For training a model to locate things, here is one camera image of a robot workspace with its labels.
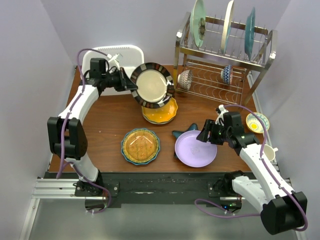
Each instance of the yellow and blue bowl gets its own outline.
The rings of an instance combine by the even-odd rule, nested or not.
[[[268,118],[259,112],[255,112],[255,114],[258,116],[258,118],[260,118],[262,120],[266,130],[268,131],[270,128],[270,122],[269,122]],[[263,134],[264,133],[264,128],[262,127],[261,123],[251,113],[248,114],[248,116],[246,116],[245,123],[251,132],[254,132],[256,134]]]

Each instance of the yellow plate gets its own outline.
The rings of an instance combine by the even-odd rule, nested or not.
[[[178,105],[176,100],[172,97],[170,101],[160,108],[146,108],[142,107],[142,114],[150,121],[155,123],[168,122],[177,114]]]

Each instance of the dish rack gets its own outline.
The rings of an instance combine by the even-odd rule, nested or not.
[[[177,93],[192,94],[226,104],[246,105],[276,57],[277,31],[254,27],[254,43],[251,60],[245,54],[246,24],[231,22],[228,45],[224,54],[220,51],[224,19],[206,16],[205,34],[200,48],[190,34],[190,12],[184,16],[176,34],[173,64],[173,80]],[[177,84],[178,65],[193,74],[191,88],[184,90]],[[232,84],[220,77],[228,65],[233,66]],[[254,83],[243,100],[244,82],[250,71],[257,71]]]

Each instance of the purple plate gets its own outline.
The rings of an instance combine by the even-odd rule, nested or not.
[[[209,165],[217,155],[217,145],[197,140],[200,131],[186,131],[175,142],[175,153],[185,165],[201,168]]]

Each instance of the white basket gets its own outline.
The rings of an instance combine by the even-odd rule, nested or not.
[[[121,54],[122,58],[120,60],[120,67],[123,67],[125,73],[128,77],[131,77],[132,72],[136,69],[136,67],[140,66],[145,62],[144,53],[142,50],[134,45],[118,45],[118,46],[99,46],[93,48],[105,54],[110,54],[112,56],[116,54]],[[82,72],[85,73],[90,69],[90,59],[91,58],[104,58],[102,54],[95,51],[87,51],[83,56],[82,60]],[[114,88],[106,88],[104,92],[101,94],[105,95],[122,95],[122,94],[130,94],[130,91],[121,91],[118,92]]]

